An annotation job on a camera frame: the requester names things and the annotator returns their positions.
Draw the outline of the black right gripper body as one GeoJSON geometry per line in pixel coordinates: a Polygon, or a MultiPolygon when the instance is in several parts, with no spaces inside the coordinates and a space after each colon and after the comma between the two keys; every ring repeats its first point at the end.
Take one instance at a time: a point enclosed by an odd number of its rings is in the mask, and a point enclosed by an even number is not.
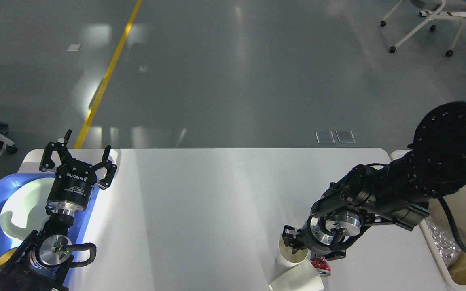
{"type": "Polygon", "coordinates": [[[300,240],[311,252],[327,255],[332,251],[333,232],[325,226],[323,218],[309,218],[300,228],[300,240]]]}

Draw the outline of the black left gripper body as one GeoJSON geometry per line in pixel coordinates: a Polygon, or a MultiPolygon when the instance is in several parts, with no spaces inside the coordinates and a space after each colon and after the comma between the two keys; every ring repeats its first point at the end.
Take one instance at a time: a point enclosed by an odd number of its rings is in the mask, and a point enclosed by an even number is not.
{"type": "Polygon", "coordinates": [[[97,175],[92,169],[57,167],[53,186],[47,198],[47,206],[61,208],[71,205],[76,212],[87,209],[97,175]]]}

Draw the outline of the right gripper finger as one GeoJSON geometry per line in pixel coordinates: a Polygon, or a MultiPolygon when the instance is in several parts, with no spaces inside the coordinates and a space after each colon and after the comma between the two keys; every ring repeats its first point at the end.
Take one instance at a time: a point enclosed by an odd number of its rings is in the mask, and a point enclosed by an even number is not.
{"type": "Polygon", "coordinates": [[[291,249],[294,255],[298,251],[307,250],[305,240],[303,239],[304,232],[302,229],[285,225],[282,232],[282,240],[286,247],[291,249]]]}
{"type": "Polygon", "coordinates": [[[327,249],[326,251],[321,250],[312,250],[311,251],[311,260],[324,259],[327,261],[338,260],[346,258],[347,250],[337,250],[331,251],[327,249]]]}

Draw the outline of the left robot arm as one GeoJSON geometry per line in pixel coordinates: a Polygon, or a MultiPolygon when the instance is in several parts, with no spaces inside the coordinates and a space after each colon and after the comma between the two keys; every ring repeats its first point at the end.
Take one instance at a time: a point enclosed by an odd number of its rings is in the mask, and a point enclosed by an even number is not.
{"type": "Polygon", "coordinates": [[[55,174],[47,197],[48,219],[41,230],[32,230],[0,265],[0,291],[67,291],[68,271],[85,267],[96,259],[94,243],[74,244],[68,231],[75,215],[87,209],[94,187],[109,188],[118,166],[111,161],[111,145],[97,164],[72,157],[67,144],[72,134],[47,143],[39,170],[55,174]]]}

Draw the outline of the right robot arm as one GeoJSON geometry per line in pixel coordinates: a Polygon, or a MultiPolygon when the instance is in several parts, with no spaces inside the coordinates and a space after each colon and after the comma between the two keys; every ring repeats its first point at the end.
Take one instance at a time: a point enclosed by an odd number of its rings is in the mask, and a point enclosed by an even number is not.
{"type": "Polygon", "coordinates": [[[466,102],[431,110],[415,130],[403,157],[390,164],[358,164],[316,201],[303,227],[284,226],[282,240],[292,253],[310,250],[325,260],[346,251],[371,226],[412,231],[441,204],[458,246],[466,253],[445,196],[466,186],[466,102]]]}

